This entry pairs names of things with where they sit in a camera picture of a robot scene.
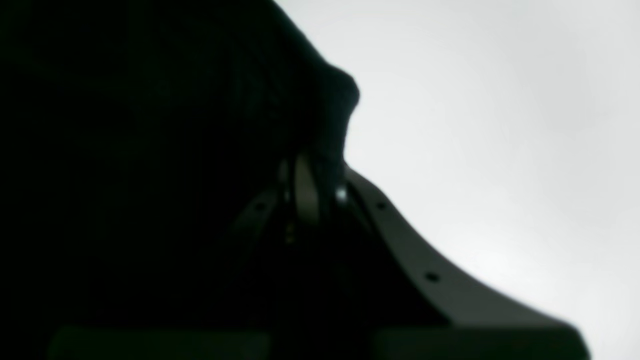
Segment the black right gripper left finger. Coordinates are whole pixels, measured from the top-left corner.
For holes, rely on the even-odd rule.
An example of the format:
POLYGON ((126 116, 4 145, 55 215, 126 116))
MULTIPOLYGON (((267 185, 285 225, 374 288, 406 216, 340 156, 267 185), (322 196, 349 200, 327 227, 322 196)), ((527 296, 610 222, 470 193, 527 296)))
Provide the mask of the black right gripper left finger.
POLYGON ((291 243, 299 229, 319 223, 320 192, 310 155, 286 159, 276 182, 249 201, 220 240, 220 280, 242 273, 263 239, 291 243))

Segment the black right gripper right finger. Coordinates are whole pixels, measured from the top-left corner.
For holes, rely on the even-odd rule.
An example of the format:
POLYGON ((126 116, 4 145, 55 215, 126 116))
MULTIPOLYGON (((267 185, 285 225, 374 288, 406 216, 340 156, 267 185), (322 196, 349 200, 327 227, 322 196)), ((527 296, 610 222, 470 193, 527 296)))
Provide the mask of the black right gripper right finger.
POLYGON ((361 212, 400 278, 441 323, 384 325, 372 336, 376 360, 589 360, 580 332, 483 284, 414 230, 392 201, 348 165, 339 204, 361 212))

